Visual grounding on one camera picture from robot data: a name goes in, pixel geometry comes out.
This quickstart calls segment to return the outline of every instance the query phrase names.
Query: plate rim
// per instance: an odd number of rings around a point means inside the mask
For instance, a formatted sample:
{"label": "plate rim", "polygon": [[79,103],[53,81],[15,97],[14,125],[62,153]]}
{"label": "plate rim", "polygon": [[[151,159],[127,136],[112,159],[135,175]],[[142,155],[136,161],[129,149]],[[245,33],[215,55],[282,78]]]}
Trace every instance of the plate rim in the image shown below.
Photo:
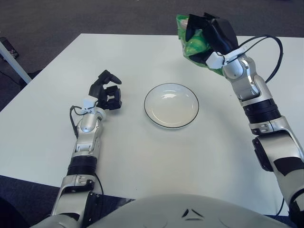
{"label": "plate rim", "polygon": [[[162,85],[166,85],[166,84],[175,84],[175,85],[179,85],[179,86],[185,87],[186,89],[190,90],[190,91],[193,93],[193,95],[195,96],[195,98],[196,98],[196,100],[197,100],[197,102],[198,102],[198,110],[197,110],[195,116],[193,117],[193,119],[192,119],[190,122],[188,122],[188,123],[186,123],[186,124],[184,124],[184,125],[182,125],[182,126],[179,126],[179,127],[167,127],[167,126],[163,126],[163,125],[161,125],[161,124],[155,122],[155,121],[149,116],[149,114],[147,113],[146,105],[145,105],[145,104],[146,104],[147,96],[149,95],[149,93],[150,93],[153,89],[155,89],[155,88],[157,88],[157,87],[159,87],[159,86],[162,86]],[[200,105],[199,100],[198,100],[197,96],[195,95],[195,93],[194,93],[191,89],[189,89],[188,87],[186,87],[186,86],[184,86],[184,85],[182,85],[182,84],[170,83],[170,82],[168,82],[168,83],[163,83],[163,84],[159,84],[159,85],[153,87],[153,88],[147,93],[147,95],[146,95],[146,97],[145,97],[145,99],[144,99],[144,102],[143,102],[144,111],[146,112],[146,115],[149,117],[149,119],[152,120],[153,123],[155,123],[155,124],[157,124],[157,125],[159,125],[159,126],[161,126],[161,127],[167,128],[167,129],[178,129],[178,128],[182,128],[182,127],[187,126],[188,124],[190,124],[190,123],[196,118],[196,116],[197,116],[198,113],[199,113],[199,110],[200,110],[200,106],[199,106],[199,105]]]}

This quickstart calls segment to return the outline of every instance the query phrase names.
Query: robot forearm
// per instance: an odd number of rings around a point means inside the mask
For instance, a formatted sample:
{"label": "robot forearm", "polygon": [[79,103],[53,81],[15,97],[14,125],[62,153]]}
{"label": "robot forearm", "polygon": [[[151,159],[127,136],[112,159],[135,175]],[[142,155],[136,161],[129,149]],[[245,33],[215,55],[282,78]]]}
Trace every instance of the robot forearm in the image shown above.
{"label": "robot forearm", "polygon": [[290,208],[291,219],[300,222],[304,213],[303,149],[280,114],[266,83],[257,75],[253,60],[243,55],[236,61],[242,66],[242,75],[237,78],[228,75],[230,71],[225,66],[224,76],[231,82],[248,117],[251,132],[258,135],[253,145],[262,168],[273,171]]}

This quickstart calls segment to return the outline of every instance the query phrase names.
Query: white table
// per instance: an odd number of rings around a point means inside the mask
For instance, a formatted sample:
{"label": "white table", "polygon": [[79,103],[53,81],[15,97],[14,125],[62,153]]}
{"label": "white table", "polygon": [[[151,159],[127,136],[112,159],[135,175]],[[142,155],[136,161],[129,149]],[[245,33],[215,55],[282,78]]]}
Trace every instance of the white table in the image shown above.
{"label": "white table", "polygon": [[[269,88],[304,145],[304,39],[281,40],[284,58]],[[278,48],[265,40],[248,55],[266,78]],[[98,160],[107,195],[190,193],[277,213],[276,178],[260,168],[231,85],[187,61],[177,36],[81,34],[0,113],[0,175],[60,186],[76,140],[69,108],[82,104],[105,69],[123,82],[123,106],[107,111]],[[179,130],[156,126],[143,108],[150,89],[170,82],[190,88],[200,105],[196,119]]]}

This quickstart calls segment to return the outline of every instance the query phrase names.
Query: white table leg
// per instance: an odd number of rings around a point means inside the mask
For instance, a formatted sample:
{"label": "white table leg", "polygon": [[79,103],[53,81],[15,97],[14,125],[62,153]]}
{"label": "white table leg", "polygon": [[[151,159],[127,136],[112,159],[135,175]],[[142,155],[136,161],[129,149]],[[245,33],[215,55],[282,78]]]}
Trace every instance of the white table leg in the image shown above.
{"label": "white table leg", "polygon": [[0,54],[5,58],[5,60],[11,65],[11,67],[27,84],[32,80],[1,42]]}

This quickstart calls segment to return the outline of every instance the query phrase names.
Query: black triangle logo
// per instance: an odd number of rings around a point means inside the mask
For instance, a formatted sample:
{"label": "black triangle logo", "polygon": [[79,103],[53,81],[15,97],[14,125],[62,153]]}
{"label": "black triangle logo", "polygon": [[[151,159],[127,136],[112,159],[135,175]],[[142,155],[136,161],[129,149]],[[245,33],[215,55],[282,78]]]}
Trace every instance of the black triangle logo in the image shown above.
{"label": "black triangle logo", "polygon": [[182,215],[182,218],[185,219],[185,221],[203,221],[204,216],[199,214],[197,211],[191,209],[186,209],[184,214]]}

